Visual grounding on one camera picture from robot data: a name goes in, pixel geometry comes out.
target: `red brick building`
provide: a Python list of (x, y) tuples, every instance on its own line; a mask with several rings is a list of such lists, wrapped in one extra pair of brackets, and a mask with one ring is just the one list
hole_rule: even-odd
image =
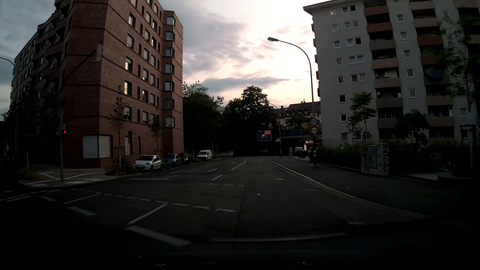
[[(62, 97), (69, 126), (65, 168), (108, 167), (119, 144), (130, 162), (154, 154), (148, 130), (154, 117), (164, 123), (159, 154), (183, 152), (183, 26), (176, 14), (157, 0), (55, 0), (55, 7), (13, 71), (12, 102), (32, 83), (43, 105), (32, 162), (59, 161)], [(97, 44), (104, 49), (101, 62), (93, 56)], [(120, 143), (108, 122), (117, 97), (128, 104)]]

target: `billboard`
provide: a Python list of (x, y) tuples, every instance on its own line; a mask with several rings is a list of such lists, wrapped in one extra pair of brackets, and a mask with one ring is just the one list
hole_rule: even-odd
[(271, 141), (272, 140), (272, 132), (271, 131), (258, 131), (257, 132), (257, 140), (259, 140), (259, 141)]

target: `white van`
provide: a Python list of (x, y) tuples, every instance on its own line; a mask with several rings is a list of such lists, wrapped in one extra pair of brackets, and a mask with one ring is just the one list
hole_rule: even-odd
[(212, 159), (212, 151), (202, 150), (202, 151), (198, 152), (197, 157), (201, 158), (204, 161), (211, 160)]

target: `sky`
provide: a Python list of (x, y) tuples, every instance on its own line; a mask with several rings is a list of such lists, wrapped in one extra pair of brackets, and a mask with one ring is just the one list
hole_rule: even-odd
[[(176, 12), (184, 27), (183, 81), (209, 88), (225, 103), (248, 86), (264, 89), (280, 107), (312, 100), (308, 60), (298, 48), (269, 42), (268, 37), (296, 44), (318, 70), (312, 17), (303, 6), (325, 0), (160, 0)], [(55, 10), (54, 0), (0, 0), (0, 57), (13, 61)], [(0, 59), (0, 113), (8, 110), (12, 64)], [(317, 80), (313, 77), (315, 101)]]

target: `lamp post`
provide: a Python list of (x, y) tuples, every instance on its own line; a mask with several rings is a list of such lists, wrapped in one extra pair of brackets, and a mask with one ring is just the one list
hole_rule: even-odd
[(280, 130), (280, 112), (278, 113), (278, 136), (280, 136), (280, 158), (282, 158), (282, 131)]
[[(310, 86), (312, 87), (312, 117), (315, 117), (315, 109), (314, 109), (314, 99), (313, 99), (313, 79), (312, 79), (312, 63), (310, 62), (310, 58), (308, 57), (308, 54), (302, 50), (302, 48), (298, 47), (297, 45), (295, 44), (292, 44), (292, 43), (288, 43), (288, 42), (285, 42), (285, 41), (282, 41), (282, 40), (279, 40), (277, 38), (274, 38), (274, 37), (269, 37), (267, 39), (268, 41), (270, 42), (274, 42), (274, 41), (280, 41), (280, 42), (283, 42), (283, 43), (287, 43), (287, 44), (290, 44), (290, 45), (293, 45), (297, 48), (299, 48), (301, 51), (303, 51), (303, 53), (305, 54), (305, 56), (307, 56), (307, 59), (308, 59), (308, 65), (310, 66)], [(314, 134), (313, 135), (313, 156), (315, 157), (316, 156), (316, 148), (315, 148), (315, 145), (316, 145), (316, 137), (317, 135)], [(315, 160), (315, 158), (313, 159), (313, 166), (316, 168), (317, 167), (317, 161)]]

